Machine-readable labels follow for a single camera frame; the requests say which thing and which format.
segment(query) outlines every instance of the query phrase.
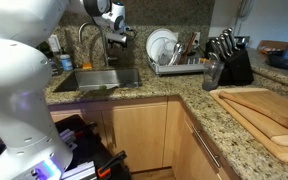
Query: granite countertop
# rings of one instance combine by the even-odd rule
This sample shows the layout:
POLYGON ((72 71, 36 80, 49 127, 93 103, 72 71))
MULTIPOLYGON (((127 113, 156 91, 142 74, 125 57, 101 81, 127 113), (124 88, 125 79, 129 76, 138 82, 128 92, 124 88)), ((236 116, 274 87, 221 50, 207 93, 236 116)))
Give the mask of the granite countertop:
MULTIPOLYGON (((256 74, 254 82, 247 87, 265 87, 263 84, 274 82, 274 78, 288 86, 287 73, 280 75, 283 70, 266 67, 268 65, 261 63, 265 56, 257 51, 249 51, 249 56, 256 74)), ((269 153, 201 88, 202 73, 159 77, 148 65, 138 65, 135 68, 139 70, 143 83, 139 88, 54 93, 55 88, 71 73, 64 72, 61 76, 53 77, 45 89, 46 101, 53 105, 179 95, 241 179, 288 179, 288 164, 280 162, 269 153)))

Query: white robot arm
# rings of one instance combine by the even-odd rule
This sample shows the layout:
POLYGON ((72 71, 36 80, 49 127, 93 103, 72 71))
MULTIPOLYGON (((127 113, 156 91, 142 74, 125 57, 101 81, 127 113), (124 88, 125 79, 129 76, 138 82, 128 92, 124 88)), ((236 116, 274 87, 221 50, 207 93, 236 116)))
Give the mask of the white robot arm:
POLYGON ((65 9, 102 16, 109 7, 108 0, 0 0, 0 138, 7 147, 0 155, 1 180, 29 179, 23 172, 50 161, 52 177, 59 179, 70 164, 72 152, 43 92, 51 66, 35 47, 49 38, 65 9))

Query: knife block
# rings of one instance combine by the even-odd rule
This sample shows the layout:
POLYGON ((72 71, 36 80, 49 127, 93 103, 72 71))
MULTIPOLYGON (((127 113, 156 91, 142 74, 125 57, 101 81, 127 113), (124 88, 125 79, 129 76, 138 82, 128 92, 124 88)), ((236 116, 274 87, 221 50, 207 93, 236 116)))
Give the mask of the knife block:
POLYGON ((236 51, 233 56, 222 59, 225 67, 219 79, 218 85, 244 86, 254 80, 248 53, 245 49, 236 51))

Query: dish rack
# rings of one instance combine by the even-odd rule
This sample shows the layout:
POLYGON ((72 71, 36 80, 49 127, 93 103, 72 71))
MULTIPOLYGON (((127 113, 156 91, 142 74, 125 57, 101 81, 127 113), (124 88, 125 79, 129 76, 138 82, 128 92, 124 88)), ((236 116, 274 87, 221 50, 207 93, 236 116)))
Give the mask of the dish rack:
POLYGON ((185 64, 181 65, 170 65, 170 66, 160 66, 150 57, 148 57, 148 64, 155 72, 156 75, 171 75, 171 74, 186 74, 203 72, 204 65, 200 63, 198 56, 188 57, 185 64))

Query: kitchen sink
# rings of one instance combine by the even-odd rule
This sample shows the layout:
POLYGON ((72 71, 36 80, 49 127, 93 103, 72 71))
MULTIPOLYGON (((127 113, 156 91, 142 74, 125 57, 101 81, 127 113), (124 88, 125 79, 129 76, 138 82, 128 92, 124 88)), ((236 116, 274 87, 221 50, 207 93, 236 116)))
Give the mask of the kitchen sink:
POLYGON ((142 85, 137 69, 74 71, 54 92, 136 88, 142 85))

